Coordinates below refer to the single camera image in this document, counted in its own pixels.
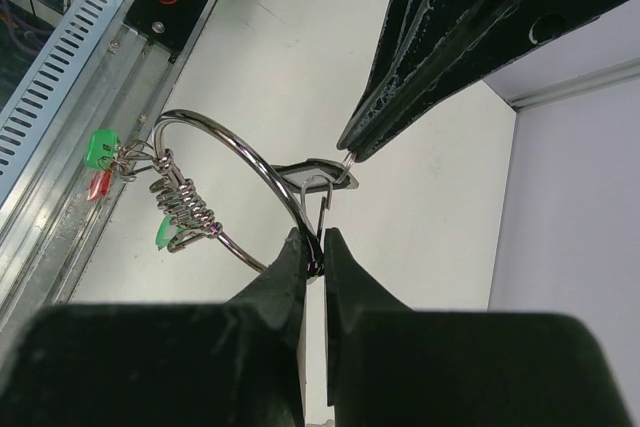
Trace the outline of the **red tag key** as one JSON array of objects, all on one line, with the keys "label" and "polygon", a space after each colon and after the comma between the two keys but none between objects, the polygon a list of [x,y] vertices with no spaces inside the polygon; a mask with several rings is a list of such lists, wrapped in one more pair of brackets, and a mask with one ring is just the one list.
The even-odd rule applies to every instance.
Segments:
[{"label": "red tag key", "polygon": [[111,184],[111,170],[96,171],[89,182],[87,200],[93,202],[105,197],[109,193]]}]

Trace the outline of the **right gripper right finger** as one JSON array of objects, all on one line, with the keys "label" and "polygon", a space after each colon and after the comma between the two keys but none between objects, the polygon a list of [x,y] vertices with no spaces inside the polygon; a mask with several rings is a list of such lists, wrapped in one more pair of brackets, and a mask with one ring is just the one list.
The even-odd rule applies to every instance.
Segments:
[{"label": "right gripper right finger", "polygon": [[418,311],[324,240],[327,400],[341,426],[628,426],[604,353],[551,313]]}]

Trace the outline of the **black tag key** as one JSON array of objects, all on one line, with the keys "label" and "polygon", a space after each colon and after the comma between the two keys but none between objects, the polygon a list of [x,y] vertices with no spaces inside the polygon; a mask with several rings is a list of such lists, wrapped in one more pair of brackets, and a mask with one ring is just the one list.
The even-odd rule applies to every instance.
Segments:
[{"label": "black tag key", "polygon": [[274,165],[273,169],[282,178],[290,191],[300,194],[325,192],[329,185],[335,190],[354,190],[359,187],[355,176],[345,165],[336,161],[309,158],[290,165]]}]

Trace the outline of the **silver keyring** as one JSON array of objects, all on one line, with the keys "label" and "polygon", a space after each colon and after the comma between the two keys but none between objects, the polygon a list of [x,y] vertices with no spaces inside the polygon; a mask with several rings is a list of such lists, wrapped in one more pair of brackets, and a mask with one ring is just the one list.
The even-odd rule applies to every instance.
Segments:
[{"label": "silver keyring", "polygon": [[323,274],[321,241],[300,194],[293,193],[261,155],[229,128],[204,114],[186,109],[167,110],[155,121],[151,137],[153,166],[159,179],[149,190],[158,210],[184,230],[162,250],[178,253],[204,240],[217,241],[257,272],[267,268],[245,248],[239,228],[256,234],[267,221],[259,203],[276,216],[276,229],[289,217],[308,247],[307,275]]}]

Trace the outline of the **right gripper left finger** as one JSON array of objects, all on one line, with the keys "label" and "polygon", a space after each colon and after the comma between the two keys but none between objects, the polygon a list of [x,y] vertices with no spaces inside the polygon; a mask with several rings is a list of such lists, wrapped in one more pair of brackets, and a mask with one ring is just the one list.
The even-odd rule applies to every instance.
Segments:
[{"label": "right gripper left finger", "polygon": [[301,426],[297,230],[223,303],[40,310],[1,371],[5,426]]}]

